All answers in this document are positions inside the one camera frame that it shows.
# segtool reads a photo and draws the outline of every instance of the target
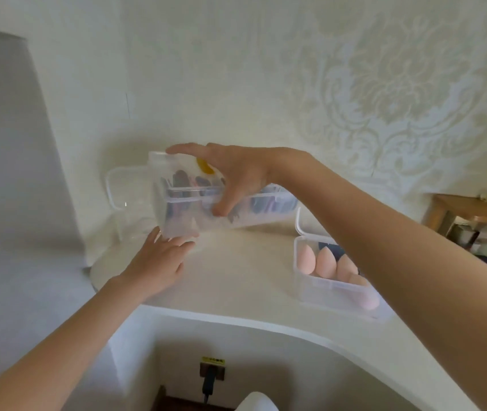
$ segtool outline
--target person's right hand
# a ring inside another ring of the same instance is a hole
[[[276,180],[276,162],[288,148],[222,146],[209,143],[176,144],[165,150],[168,154],[189,154],[205,160],[224,176],[226,188],[222,199],[213,207],[213,214],[226,216],[245,196],[259,192]]]

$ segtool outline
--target white tabletop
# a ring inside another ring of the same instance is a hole
[[[383,324],[301,304],[293,296],[293,237],[202,234],[183,278],[146,304],[160,313],[293,335],[345,356],[423,410],[477,410],[397,317]],[[100,289],[143,239],[110,248],[91,269]]]

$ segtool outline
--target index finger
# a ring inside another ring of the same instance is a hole
[[[195,142],[188,142],[185,144],[175,144],[174,146],[168,147],[165,152],[167,154],[188,154],[190,156],[207,160],[211,150],[207,146],[196,144]]]

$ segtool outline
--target wallpaper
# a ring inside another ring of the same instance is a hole
[[[487,0],[122,0],[159,144],[307,150],[420,220],[487,189]]]

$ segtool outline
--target yellow label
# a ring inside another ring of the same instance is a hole
[[[202,356],[202,362],[203,363],[210,363],[212,365],[225,366],[225,360],[224,359],[209,358],[207,356]]]

